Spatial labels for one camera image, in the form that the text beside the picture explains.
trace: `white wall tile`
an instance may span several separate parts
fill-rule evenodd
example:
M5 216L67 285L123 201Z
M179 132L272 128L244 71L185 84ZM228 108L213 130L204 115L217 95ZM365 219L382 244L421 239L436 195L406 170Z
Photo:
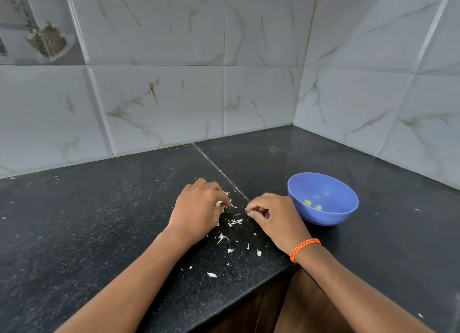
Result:
M225 1L226 65L302 65L315 0Z
M305 67L294 125L377 156L413 75Z
M416 75L380 158L460 189L460 78Z
M225 67L224 134L292 123L302 67Z
M105 158L84 66L0 66L0 177Z
M317 0L305 65L415 73L441 0Z
M459 46L460 0L449 0L417 73L460 75Z
M114 153L222 136L223 69L89 67Z
M224 62L224 0L69 1L88 64Z

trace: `tile backsplash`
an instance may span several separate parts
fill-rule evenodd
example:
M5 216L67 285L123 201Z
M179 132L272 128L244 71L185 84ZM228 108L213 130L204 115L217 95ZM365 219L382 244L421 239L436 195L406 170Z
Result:
M0 178L292 122L315 0L0 0Z
M460 189L460 0L316 0L294 125Z

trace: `black granite countertop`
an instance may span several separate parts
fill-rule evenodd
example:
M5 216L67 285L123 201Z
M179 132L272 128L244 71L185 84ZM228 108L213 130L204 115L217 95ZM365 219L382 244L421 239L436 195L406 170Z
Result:
M147 248L181 189L204 177L237 208L179 261L139 327L197 330L293 270L253 220L227 225L242 218L245 197L286 194L291 175L319 172L350 185L360 207L339 226L308 225L311 233L434 330L458 331L459 191L296 127L198 145L211 162L184 145L1 179L0 327L56 329ZM229 240L217 244L220 233Z

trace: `blue bowl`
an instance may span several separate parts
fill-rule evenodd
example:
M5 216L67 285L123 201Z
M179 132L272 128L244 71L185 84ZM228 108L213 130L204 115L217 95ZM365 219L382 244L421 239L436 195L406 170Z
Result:
M300 216L318 226L335 226L359 205L358 196L345 183L320 173L297 173L287 181L287 193ZM311 201L311 207L304 203Z

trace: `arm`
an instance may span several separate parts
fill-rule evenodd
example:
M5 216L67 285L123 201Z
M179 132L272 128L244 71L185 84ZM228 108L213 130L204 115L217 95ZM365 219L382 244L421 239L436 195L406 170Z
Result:
M230 200L216 182L198 179L177 198L168 226L146 251L56 332L135 332L169 272L219 222Z
M246 211L288 255L311 238L290 197L265 193L251 201ZM319 244L304 247L295 260L315 279L356 333L433 333L342 266Z

